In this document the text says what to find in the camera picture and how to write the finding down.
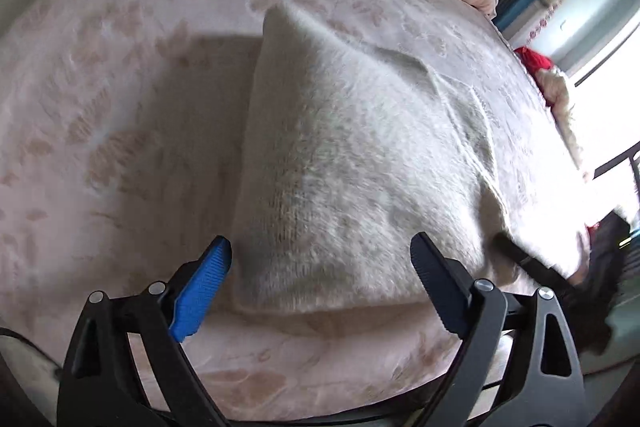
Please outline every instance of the metal screw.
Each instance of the metal screw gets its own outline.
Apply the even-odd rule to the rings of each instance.
[[[148,291],[151,295],[160,295],[165,288],[166,285],[162,281],[156,281],[149,285]]]
[[[103,298],[104,298],[104,293],[98,290],[97,292],[93,292],[91,295],[89,295],[89,302],[91,302],[91,304],[97,304]]]
[[[494,283],[492,283],[489,279],[478,279],[474,282],[477,290],[481,292],[490,292],[494,289]]]
[[[555,295],[554,291],[546,286],[538,288],[538,293],[545,301],[550,301]]]

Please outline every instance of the floral patterned bedsheet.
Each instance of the floral patterned bedsheet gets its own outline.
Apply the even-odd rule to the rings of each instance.
[[[0,41],[4,322],[62,360],[90,292],[136,293],[229,232],[262,19],[277,1],[37,0],[15,22]],[[474,86],[514,234],[575,270],[581,181],[480,12],[459,0],[290,1]],[[516,274],[498,283],[532,287]],[[412,389],[442,374],[457,345],[430,305],[266,317],[233,311],[223,289],[184,347],[226,415],[275,420]]]

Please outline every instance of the white knitted fabric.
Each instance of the white knitted fabric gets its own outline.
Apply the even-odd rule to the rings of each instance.
[[[507,218],[470,87],[279,6],[248,115],[232,240],[241,308],[423,301],[409,258],[421,230],[472,274],[511,281],[484,255]]]

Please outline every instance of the red object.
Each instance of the red object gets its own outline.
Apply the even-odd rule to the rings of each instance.
[[[554,66],[550,58],[524,46],[518,48],[515,52],[533,78],[536,77],[538,70],[550,70]]]

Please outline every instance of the bed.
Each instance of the bed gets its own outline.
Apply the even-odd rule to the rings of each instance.
[[[283,2],[472,88],[510,232],[572,274],[586,249],[582,180],[486,1],[36,0],[0,41],[2,320],[62,360],[89,293],[139,292],[212,235],[234,236],[262,24]],[[502,273],[501,287],[532,291]],[[428,302],[273,313],[239,310],[233,293],[223,287],[183,345],[233,419],[375,403],[443,374],[458,345]]]

